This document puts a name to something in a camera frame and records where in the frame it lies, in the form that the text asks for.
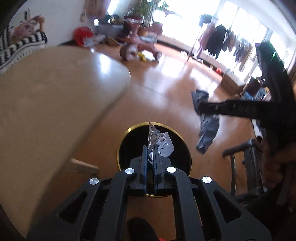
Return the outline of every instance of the red object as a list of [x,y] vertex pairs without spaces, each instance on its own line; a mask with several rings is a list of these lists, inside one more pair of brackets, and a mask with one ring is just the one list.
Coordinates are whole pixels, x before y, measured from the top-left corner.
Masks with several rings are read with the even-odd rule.
[[74,30],[74,40],[79,45],[84,45],[84,39],[90,38],[94,34],[92,33],[91,29],[88,27],[79,27]]
[[217,73],[217,74],[222,74],[222,70],[221,70],[220,68],[217,68],[217,69],[216,69],[216,73]]

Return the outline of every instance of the person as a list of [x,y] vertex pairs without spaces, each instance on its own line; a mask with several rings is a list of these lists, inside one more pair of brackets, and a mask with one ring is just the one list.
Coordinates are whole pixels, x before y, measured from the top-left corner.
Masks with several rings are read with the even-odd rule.
[[[281,188],[279,184],[283,180],[281,166],[296,161],[296,142],[290,143],[274,156],[270,155],[268,143],[263,142],[262,146],[262,180],[271,190],[247,205],[246,209],[269,229],[272,241],[295,240],[296,174],[290,186],[288,202],[283,206],[277,206],[276,201]],[[152,226],[144,219],[130,219],[127,227],[131,241],[165,241],[157,237]]]

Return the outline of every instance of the silver screw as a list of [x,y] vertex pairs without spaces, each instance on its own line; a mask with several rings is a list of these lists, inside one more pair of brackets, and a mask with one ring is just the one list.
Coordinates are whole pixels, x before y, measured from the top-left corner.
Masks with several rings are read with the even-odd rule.
[[211,183],[211,182],[212,182],[212,179],[211,179],[210,177],[203,177],[203,178],[202,178],[202,181],[203,181],[204,183]]
[[92,185],[96,185],[99,183],[99,179],[97,179],[96,177],[92,178],[89,180],[89,183],[92,184]]
[[133,173],[135,172],[135,170],[132,169],[132,168],[127,168],[127,169],[125,170],[125,172],[126,172],[126,174],[133,174]]
[[167,172],[169,172],[169,173],[174,173],[174,172],[176,172],[176,171],[177,171],[177,169],[174,168],[174,167],[168,167],[168,168],[167,168]]

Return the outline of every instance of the bright light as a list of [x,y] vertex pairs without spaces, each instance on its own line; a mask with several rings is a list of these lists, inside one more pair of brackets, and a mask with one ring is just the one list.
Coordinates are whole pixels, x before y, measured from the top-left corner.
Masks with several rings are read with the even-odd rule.
[[98,25],[99,25],[99,20],[96,18],[96,19],[94,20],[94,26],[97,27]]
[[107,10],[109,15],[114,14],[115,10],[117,9],[118,3],[119,3],[119,0],[111,0],[110,5]]

